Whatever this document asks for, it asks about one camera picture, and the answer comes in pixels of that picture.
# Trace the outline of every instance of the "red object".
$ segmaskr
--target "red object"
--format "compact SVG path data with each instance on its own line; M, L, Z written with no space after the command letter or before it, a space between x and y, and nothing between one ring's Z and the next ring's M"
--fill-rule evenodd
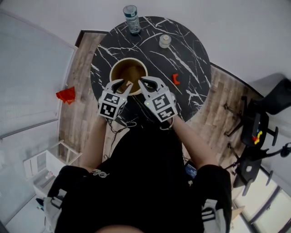
M173 83L174 83L175 85L180 84L180 82L177 81L177 77L178 77L178 74L173 74L173 75L172 75L172 80L173 80Z
M71 87L56 93L56 97L58 97L64 103L68 102L68 104L71 104L75 101L75 87Z

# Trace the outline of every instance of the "round table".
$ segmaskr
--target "round table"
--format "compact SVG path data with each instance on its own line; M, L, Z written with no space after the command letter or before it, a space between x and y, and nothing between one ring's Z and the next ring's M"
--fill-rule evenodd
M96 100L109 82L112 66L120 59L134 57L142 61L149 76L161 78L175 94L180 117L187 121L206 100L211 67L200 40L183 25L161 17L140 17L141 31L130 34L126 22L111 30L98 45L91 64L91 84ZM159 46L160 36L171 36L171 45ZM178 74L180 84L175 85L172 75ZM116 121L124 126L156 123L157 118L144 105L142 94L128 96L128 103Z

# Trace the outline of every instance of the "black chair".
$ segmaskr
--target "black chair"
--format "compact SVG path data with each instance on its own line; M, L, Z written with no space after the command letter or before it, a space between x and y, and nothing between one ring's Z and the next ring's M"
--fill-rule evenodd
M228 143L227 144L228 148L230 148L231 153L233 153L237 159L235 163L225 168L228 169L231 167L236 167L235 173L237 174L237 176L234 181L233 187L245 186L242 193L242 196L245 196L251 186L251 183L253 183L256 180L259 170L262 169L265 173L267 173L267 171L263 167L261 167L262 159L272 157L277 154L280 154L281 157L287 157L291 153L291 147L289 147L289 144L291 143L287 143L282 147L282 149L269 154L267 153L268 149L261 150L256 147L246 147L241 157L238 157L234 148L232 148L231 144ZM272 174L273 171L271 171L270 174L268 174L269 178L266 183L266 186L269 184L272 178Z
M272 143L272 146L274 146L278 136L278 127L275 131L268 128L269 116L267 113L275 115L291 106L291 81L284 78L266 97L259 100L251 99L249 105L247 105L246 96L241 99L244 101L243 113L241 111L236 113L227 104L224 105L226 110L232 112L241 120L230 133L225 132L224 135L230 137L243 126L241 141L248 147L261 148L267 133L274 137ZM256 137L259 131L262 131L260 141L255 144L253 137Z

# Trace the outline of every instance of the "water bottle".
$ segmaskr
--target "water bottle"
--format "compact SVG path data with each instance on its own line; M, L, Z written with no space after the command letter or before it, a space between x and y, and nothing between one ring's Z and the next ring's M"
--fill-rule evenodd
M140 22L137 16L137 8L135 5L127 5L123 8L126 23L131 34L136 35L140 32Z

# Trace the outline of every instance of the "red cloth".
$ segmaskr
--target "red cloth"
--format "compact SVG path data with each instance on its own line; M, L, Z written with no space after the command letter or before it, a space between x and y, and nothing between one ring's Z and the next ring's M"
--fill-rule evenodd
M68 102L68 104L71 104L75 101L75 87L71 87L56 93L56 97L58 97L64 103Z

